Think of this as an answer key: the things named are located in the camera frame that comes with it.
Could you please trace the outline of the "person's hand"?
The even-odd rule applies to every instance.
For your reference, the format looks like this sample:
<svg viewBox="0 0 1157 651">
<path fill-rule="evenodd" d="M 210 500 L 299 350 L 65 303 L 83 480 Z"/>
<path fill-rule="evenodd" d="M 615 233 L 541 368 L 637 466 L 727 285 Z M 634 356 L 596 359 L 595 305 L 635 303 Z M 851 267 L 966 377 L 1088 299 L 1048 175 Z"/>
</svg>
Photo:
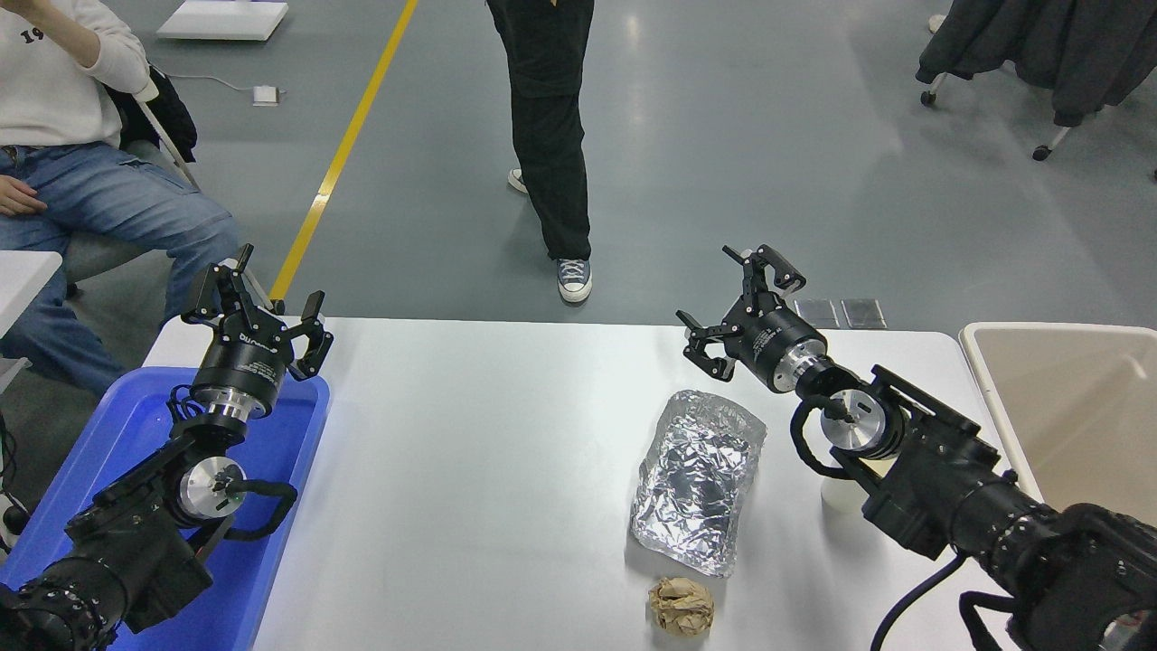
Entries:
<svg viewBox="0 0 1157 651">
<path fill-rule="evenodd" d="M 37 198 L 36 190 L 12 176 L 0 176 L 0 210 L 5 217 L 32 217 L 47 210 L 47 205 Z"/>
</svg>

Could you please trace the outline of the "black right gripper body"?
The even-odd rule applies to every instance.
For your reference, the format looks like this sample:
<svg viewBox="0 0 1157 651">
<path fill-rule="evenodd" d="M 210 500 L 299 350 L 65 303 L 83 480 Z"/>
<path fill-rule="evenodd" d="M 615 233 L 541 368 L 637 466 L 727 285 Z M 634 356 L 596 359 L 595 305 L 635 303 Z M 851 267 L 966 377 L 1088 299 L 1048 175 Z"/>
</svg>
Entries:
<svg viewBox="0 0 1157 651">
<path fill-rule="evenodd" d="M 806 368 L 827 355 L 826 339 L 782 305 L 752 312 L 735 305 L 729 326 L 737 328 L 737 336 L 729 338 L 729 357 L 747 367 L 776 394 L 796 391 Z"/>
</svg>

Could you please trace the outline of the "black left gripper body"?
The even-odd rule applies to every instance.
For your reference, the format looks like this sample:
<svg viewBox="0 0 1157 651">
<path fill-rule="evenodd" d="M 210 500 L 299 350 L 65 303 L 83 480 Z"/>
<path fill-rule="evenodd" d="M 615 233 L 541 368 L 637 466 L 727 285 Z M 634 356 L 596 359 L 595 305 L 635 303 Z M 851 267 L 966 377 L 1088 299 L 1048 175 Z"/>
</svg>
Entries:
<svg viewBox="0 0 1157 651">
<path fill-rule="evenodd" d="M 191 395 L 211 405 L 213 395 L 231 392 L 248 395 L 252 410 L 272 409 L 289 362 L 285 330 L 283 321 L 266 312 L 258 312 L 255 323 L 242 312 L 220 317 Z"/>
</svg>

